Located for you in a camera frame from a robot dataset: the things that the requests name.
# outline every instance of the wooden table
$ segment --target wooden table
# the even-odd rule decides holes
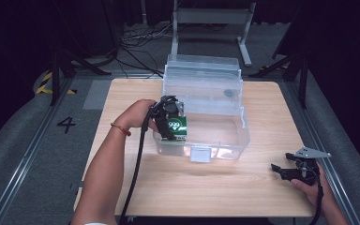
[[[116,79],[98,124],[86,169],[103,142],[110,123],[140,98],[160,99],[162,80]],[[272,172],[271,163],[295,168],[285,158],[303,146],[292,116],[274,82],[244,82],[243,104],[251,141],[237,160],[193,163],[188,157],[159,155],[152,131],[145,135],[138,181],[129,216],[174,217],[312,217],[306,196]],[[125,179],[116,215],[120,215],[133,176],[140,129],[130,130]]]

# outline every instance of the bracelet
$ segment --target bracelet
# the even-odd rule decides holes
[[[115,123],[111,123],[111,126],[112,126],[112,127],[119,128],[119,129],[122,131],[122,133],[126,134],[127,136],[130,136],[130,135],[131,135],[130,131],[125,130],[123,127],[121,127],[121,126],[119,126],[119,125],[116,125]]]

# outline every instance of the tripod leg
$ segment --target tripod leg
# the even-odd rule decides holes
[[[53,106],[56,100],[60,97],[60,77],[59,77],[59,63],[58,63],[58,55],[57,51],[54,51],[52,56],[52,102],[51,106]]]
[[[66,55],[68,55],[70,58],[72,58],[73,60],[77,61],[79,64],[81,64],[82,66],[92,70],[93,72],[95,72],[98,75],[111,75],[111,72],[106,72],[103,71],[101,69],[99,69],[98,67],[93,66],[92,64],[90,64],[89,62],[87,62],[86,60],[72,54],[71,52],[65,51],[63,50],[63,53],[65,53]]]
[[[299,84],[299,101],[303,109],[306,108],[307,75],[308,75],[308,61],[305,57],[303,57],[303,66],[300,72],[300,84]]]
[[[250,74],[249,77],[252,77],[252,78],[261,78],[263,77],[264,75],[267,75],[268,73],[276,70],[277,68],[280,68],[281,66],[291,62],[298,54],[291,54],[291,55],[288,55],[286,56],[285,58],[277,61],[275,64],[271,65],[270,67],[266,68],[265,70],[263,71],[260,71],[258,73],[255,73],[255,74]]]

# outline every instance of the black curtain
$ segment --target black curtain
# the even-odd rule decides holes
[[[47,69],[49,50],[22,1],[0,1],[0,129],[34,97],[33,85]]]
[[[360,154],[360,1],[305,2],[277,49],[301,51]]]

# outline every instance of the clear plastic container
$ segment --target clear plastic container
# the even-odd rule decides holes
[[[239,158],[250,141],[242,87],[237,59],[169,55],[162,96],[185,103],[187,136],[185,141],[162,141],[154,132],[157,151],[191,160],[202,154],[201,161],[208,161],[206,156]]]

